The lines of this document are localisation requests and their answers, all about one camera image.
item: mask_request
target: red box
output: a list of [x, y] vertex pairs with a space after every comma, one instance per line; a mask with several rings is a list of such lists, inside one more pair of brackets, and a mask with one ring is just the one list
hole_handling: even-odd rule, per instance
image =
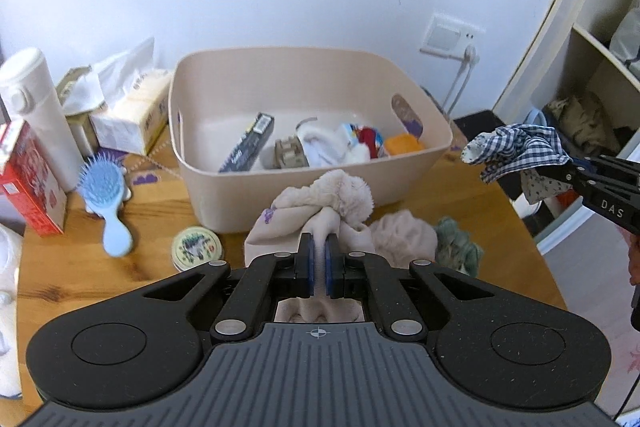
[[24, 120], [0, 125], [0, 186], [38, 235], [62, 233], [66, 194]]

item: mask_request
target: white cloth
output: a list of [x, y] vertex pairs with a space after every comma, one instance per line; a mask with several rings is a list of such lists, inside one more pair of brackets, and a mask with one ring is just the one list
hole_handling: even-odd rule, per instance
[[21, 394], [16, 330], [17, 270], [22, 238], [0, 225], [0, 396]]
[[324, 243], [330, 233], [343, 252], [382, 255], [393, 267], [407, 268], [414, 259], [435, 260], [436, 232], [408, 210], [389, 214], [371, 225], [363, 222], [373, 211], [371, 192], [361, 178], [330, 171], [310, 187], [283, 190], [256, 221], [244, 242], [244, 263], [277, 251], [295, 252], [300, 235], [314, 237], [314, 297], [279, 303], [276, 322], [331, 323], [364, 320], [362, 306], [353, 299], [326, 297]]
[[371, 159], [364, 143], [351, 144], [342, 126], [336, 131], [305, 123], [296, 132], [310, 167], [366, 163]]
[[342, 170], [329, 171], [311, 186], [283, 190], [256, 221], [244, 242], [244, 263], [275, 251], [295, 252], [300, 234], [314, 237], [314, 294], [310, 299], [286, 299], [278, 304], [276, 322], [355, 322], [364, 320], [362, 306], [353, 299], [326, 297], [324, 243], [338, 236], [342, 251], [374, 253], [363, 221], [373, 210], [371, 191], [363, 179]]

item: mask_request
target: tin lid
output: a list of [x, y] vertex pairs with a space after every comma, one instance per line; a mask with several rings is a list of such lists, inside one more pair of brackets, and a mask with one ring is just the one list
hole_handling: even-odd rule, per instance
[[218, 236], [204, 227], [189, 227], [174, 237], [171, 257], [174, 266], [185, 271], [198, 264], [222, 259], [222, 244]]

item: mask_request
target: wooden table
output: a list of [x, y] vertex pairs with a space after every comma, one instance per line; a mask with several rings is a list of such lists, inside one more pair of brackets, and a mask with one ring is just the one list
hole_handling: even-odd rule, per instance
[[[168, 139], [167, 131], [158, 143]], [[464, 165], [459, 152], [447, 152], [403, 202], [378, 208], [372, 219], [408, 208], [414, 216], [435, 223], [451, 216], [484, 248], [480, 279], [565, 309], [545, 261], [497, 184], [484, 185], [480, 168]], [[155, 158], [177, 168], [171, 147]], [[126, 159], [131, 166], [135, 157]], [[197, 225], [185, 185], [164, 171], [150, 172], [156, 183], [135, 185], [123, 220], [134, 236], [135, 249], [112, 259], [102, 249], [104, 222], [84, 211], [77, 194], [68, 201], [64, 235], [38, 237], [27, 230], [18, 282], [18, 357], [28, 412], [41, 403], [25, 364], [30, 338], [56, 316], [120, 295], [176, 273], [170, 256], [174, 235]], [[221, 237], [232, 267], [243, 264], [244, 234]]]

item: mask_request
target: electrical outlet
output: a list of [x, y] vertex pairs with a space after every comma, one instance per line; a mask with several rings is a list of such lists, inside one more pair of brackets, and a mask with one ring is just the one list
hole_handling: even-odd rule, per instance
[[420, 51], [438, 57], [462, 60], [465, 57], [465, 49], [470, 44], [479, 54], [484, 33], [484, 29], [478, 26], [436, 13], [427, 26]]

